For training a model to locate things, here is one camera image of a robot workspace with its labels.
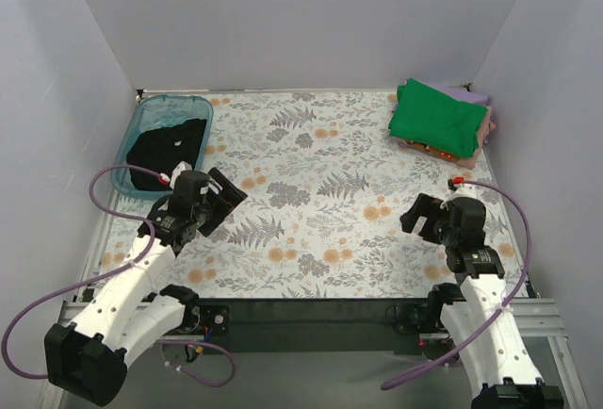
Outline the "green t shirt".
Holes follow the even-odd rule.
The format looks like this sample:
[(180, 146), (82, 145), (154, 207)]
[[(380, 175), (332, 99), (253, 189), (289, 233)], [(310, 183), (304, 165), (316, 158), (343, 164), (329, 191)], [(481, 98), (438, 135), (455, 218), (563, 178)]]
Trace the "green t shirt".
[(470, 158), (480, 147), (478, 132), (488, 114), (486, 106), (458, 101), (415, 79), (398, 87), (397, 101), (388, 125), (392, 137), (459, 158)]

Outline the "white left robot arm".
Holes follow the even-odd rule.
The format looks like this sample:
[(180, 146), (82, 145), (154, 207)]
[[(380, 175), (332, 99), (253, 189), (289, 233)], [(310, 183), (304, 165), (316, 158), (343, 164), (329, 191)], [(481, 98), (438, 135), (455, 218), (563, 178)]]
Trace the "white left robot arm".
[(156, 292), (156, 280), (187, 244), (210, 236), (247, 198), (216, 168), (184, 168), (159, 178), (171, 193), (141, 219), (126, 270), (44, 338), (49, 382), (98, 406), (117, 396), (130, 366), (163, 335), (201, 326), (198, 294), (174, 285)]

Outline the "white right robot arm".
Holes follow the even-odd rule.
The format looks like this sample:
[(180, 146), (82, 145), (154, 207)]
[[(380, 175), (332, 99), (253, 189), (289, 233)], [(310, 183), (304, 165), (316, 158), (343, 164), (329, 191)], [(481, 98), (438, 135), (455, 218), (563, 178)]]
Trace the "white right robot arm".
[(435, 286), (428, 306), (457, 347), (474, 408), (562, 408), (561, 390), (545, 382), (524, 344), (507, 296), (498, 253), (485, 243), (486, 207), (474, 197), (442, 201), (421, 193), (401, 229), (445, 249), (455, 283)]

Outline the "black t shirt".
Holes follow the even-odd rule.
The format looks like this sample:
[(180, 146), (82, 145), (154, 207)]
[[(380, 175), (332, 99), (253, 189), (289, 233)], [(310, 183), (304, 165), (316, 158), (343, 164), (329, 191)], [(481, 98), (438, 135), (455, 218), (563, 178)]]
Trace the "black t shirt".
[(181, 162), (198, 170), (204, 158), (206, 127), (206, 119), (193, 118), (142, 132), (127, 150), (125, 163), (166, 175)]

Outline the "floral table mat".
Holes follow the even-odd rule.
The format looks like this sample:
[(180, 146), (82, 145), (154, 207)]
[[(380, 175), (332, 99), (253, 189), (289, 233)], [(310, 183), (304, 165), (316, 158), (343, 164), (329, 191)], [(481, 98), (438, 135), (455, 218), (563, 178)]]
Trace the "floral table mat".
[(196, 237), (156, 280), (216, 298), (423, 297), (452, 275), (439, 246), (404, 234), (419, 193), (449, 179), (489, 182), (389, 136), (387, 92), (211, 93), (203, 166), (246, 200)]

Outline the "blue plastic basket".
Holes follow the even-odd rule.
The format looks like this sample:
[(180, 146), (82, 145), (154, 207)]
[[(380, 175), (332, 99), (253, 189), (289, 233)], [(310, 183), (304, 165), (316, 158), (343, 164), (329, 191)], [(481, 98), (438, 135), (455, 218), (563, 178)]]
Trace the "blue plastic basket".
[(181, 162), (199, 170), (213, 114), (200, 96), (152, 96), (135, 109), (115, 162), (167, 175)]

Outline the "pink folded t shirt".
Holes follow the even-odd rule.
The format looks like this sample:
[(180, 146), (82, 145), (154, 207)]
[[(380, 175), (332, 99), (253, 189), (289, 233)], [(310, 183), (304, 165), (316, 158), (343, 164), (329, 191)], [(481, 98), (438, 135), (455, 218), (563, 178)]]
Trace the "pink folded t shirt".
[(481, 126), (477, 131), (478, 148), (475, 150), (473, 156), (471, 157), (458, 157), (457, 155), (454, 155), (451, 152), (446, 152), (437, 149), (431, 145), (406, 139), (397, 139), (397, 142), (402, 148), (418, 150), (421, 153), (431, 155), (436, 158), (445, 160), (447, 162), (456, 164), (457, 166), (472, 170), (475, 167), (478, 158), (480, 157), (487, 136), (497, 128), (492, 120), (492, 107), (487, 106), (486, 109), (487, 113), (484, 116), (481, 122)]

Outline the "lavender folded t shirt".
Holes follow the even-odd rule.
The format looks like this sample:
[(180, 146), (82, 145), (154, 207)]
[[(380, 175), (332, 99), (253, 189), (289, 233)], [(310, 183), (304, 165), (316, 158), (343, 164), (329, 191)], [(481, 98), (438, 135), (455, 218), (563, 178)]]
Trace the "lavender folded t shirt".
[(447, 87), (445, 85), (432, 85), (432, 88), (444, 93), (445, 95), (455, 99), (456, 101), (467, 102), (470, 104), (487, 106), (489, 96), (477, 92), (469, 91), (465, 87)]

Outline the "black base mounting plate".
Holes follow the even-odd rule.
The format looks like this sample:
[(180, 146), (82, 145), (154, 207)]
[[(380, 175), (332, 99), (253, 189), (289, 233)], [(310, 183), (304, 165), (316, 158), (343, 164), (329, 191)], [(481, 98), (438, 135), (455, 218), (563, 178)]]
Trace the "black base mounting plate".
[(449, 340), (424, 298), (212, 299), (199, 302), (200, 323), (169, 339), (204, 338), (230, 353), (393, 352), (420, 355)]

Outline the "aluminium frame rail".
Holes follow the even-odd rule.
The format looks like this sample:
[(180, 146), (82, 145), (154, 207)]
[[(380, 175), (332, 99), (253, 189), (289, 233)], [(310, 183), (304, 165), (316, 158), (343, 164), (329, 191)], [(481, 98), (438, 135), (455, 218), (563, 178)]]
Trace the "aluminium frame rail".
[(547, 299), (525, 299), (520, 298), (511, 304), (511, 308), (516, 315), (517, 326), (524, 337), (549, 337), (551, 350), (555, 356), (554, 362), (557, 364), (560, 371), (562, 384), (555, 384), (560, 387), (562, 392), (565, 392), (562, 385), (569, 385), (571, 392), (574, 392), (569, 400), (566, 399), (565, 407), (570, 408), (571, 404), (582, 404), (584, 394), (581, 384), (577, 381), (578, 375), (575, 372), (573, 365), (566, 365), (571, 362), (569, 352), (565, 358), (562, 358), (562, 352), (565, 352), (566, 345), (559, 338), (566, 338), (562, 320), (558, 313), (558, 309), (552, 300)]

